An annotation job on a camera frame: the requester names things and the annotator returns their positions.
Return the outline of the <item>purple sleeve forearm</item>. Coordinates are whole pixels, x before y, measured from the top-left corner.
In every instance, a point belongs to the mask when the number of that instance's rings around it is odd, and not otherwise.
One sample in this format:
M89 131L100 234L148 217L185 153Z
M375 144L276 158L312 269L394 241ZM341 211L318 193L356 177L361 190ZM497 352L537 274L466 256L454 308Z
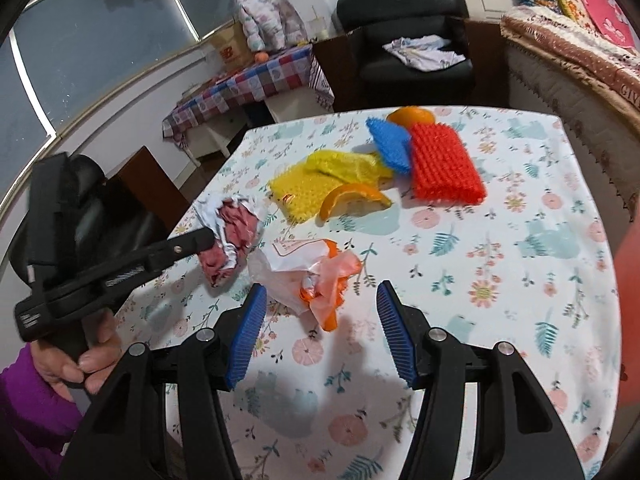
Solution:
M82 419L38 374L27 346L1 373L1 477L56 479Z

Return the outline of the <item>person's left hand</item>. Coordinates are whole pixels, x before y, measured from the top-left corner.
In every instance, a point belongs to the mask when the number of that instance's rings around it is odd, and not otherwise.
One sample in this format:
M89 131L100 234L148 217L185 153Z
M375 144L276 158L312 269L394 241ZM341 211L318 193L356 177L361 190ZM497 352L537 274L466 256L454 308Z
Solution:
M72 402L66 384L81 384L88 393L96 394L122 355L122 340L110 309L104 309L96 326L96 343L79 358L68 356L60 348L45 341L29 344L35 370L63 399Z

